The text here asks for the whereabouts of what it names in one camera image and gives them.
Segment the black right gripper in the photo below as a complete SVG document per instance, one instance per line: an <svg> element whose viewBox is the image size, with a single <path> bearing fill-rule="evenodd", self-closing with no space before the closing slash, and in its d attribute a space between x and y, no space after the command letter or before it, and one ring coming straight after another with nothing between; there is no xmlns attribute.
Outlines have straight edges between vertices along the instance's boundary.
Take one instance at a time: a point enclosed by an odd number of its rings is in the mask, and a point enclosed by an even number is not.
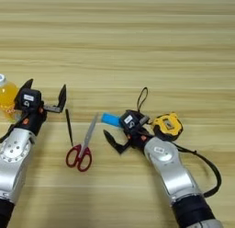
<svg viewBox="0 0 235 228"><path fill-rule="evenodd" d="M149 116L143 116L140 119L140 125L150 123ZM116 142L115 138L108 131L104 130L106 140L119 154L123 154L130 146L143 152L147 142L153 138L153 135L144 127L134 128L132 131L124 130L124 133L128 141L125 144L120 144Z"/></svg>

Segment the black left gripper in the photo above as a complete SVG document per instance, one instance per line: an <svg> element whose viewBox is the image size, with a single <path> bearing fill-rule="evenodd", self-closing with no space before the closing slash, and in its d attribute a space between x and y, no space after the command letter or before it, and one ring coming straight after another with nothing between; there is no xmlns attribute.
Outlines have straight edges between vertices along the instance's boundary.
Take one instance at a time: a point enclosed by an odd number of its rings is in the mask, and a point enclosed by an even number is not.
<svg viewBox="0 0 235 228"><path fill-rule="evenodd" d="M33 84L33 78L27 80L27 82L20 87L19 91L22 91L24 88L31 88L32 84ZM54 113L61 113L64 109L65 103L66 103L66 85L64 85L61 89L61 92L58 96L57 106L45 105L44 108L39 107L36 110L22 109L20 119L14 125L14 127L31 131L35 136L37 136L39 134L43 122L47 118L47 111Z"/></svg>

